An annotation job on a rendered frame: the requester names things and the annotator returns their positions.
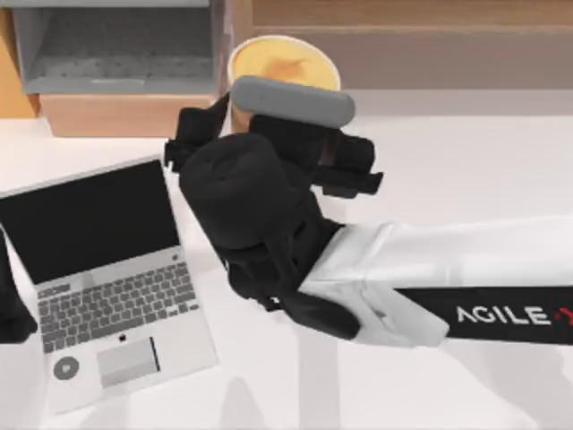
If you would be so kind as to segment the white cup with yellow inside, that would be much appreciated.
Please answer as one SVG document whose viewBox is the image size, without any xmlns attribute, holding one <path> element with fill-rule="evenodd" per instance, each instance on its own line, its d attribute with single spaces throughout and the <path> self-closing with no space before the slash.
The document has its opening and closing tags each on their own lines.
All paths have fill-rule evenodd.
<svg viewBox="0 0 573 430">
<path fill-rule="evenodd" d="M 282 82 L 341 91 L 337 67 L 320 49 L 288 36 L 269 35 L 248 39 L 233 51 L 227 64 L 232 84 L 254 75 Z M 231 130 L 242 132 L 255 114 L 242 111 L 231 101 Z"/>
</svg>

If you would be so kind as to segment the pale grey rounded box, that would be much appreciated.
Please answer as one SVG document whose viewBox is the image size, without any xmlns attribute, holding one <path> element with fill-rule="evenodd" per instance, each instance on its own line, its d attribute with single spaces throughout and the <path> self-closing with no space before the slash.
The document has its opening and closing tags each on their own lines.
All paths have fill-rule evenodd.
<svg viewBox="0 0 573 430">
<path fill-rule="evenodd" d="M 254 75 L 238 78 L 230 99 L 238 109 L 255 115 L 328 128 L 348 125 L 355 117 L 355 101 L 345 92 Z"/>
</svg>

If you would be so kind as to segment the pale wooden drawer front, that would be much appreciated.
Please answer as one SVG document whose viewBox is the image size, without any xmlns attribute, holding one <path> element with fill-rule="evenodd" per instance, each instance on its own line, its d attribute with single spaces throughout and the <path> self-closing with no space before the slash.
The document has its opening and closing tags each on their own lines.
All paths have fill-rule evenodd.
<svg viewBox="0 0 573 430">
<path fill-rule="evenodd" d="M 42 94 L 57 137 L 170 137 L 182 108 L 207 108 L 217 94 Z"/>
</svg>

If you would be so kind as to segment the grey pierced drawer inside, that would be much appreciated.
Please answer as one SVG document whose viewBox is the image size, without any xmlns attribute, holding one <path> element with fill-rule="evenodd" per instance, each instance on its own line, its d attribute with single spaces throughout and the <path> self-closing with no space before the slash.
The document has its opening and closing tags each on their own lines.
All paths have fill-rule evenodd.
<svg viewBox="0 0 573 430">
<path fill-rule="evenodd" d="M 212 0 L 9 0 L 22 88 L 38 94 L 218 91 Z"/>
</svg>

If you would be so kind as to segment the wooden cupboard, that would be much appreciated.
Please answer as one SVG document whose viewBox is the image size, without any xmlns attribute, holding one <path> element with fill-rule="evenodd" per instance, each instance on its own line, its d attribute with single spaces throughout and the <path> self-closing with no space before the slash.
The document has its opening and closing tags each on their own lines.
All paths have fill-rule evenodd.
<svg viewBox="0 0 573 430">
<path fill-rule="evenodd" d="M 350 90 L 397 115 L 573 116 L 573 0 L 212 0 L 225 62 L 254 36 L 298 37 Z"/>
</svg>

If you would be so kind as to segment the silver open laptop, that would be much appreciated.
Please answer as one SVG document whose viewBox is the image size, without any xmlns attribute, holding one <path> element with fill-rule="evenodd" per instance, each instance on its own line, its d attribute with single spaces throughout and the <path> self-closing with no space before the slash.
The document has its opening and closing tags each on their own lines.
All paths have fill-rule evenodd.
<svg viewBox="0 0 573 430">
<path fill-rule="evenodd" d="M 217 363 L 159 156 L 0 193 L 0 227 L 36 290 L 50 414 Z"/>
</svg>

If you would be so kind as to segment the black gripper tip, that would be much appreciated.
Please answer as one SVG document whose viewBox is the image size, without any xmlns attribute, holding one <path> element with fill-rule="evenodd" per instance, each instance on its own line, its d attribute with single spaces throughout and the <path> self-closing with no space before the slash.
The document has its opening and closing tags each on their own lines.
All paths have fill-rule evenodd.
<svg viewBox="0 0 573 430">
<path fill-rule="evenodd" d="M 4 231 L 0 228 L 0 345 L 22 344 L 37 330 L 37 322 L 15 285 Z"/>
</svg>

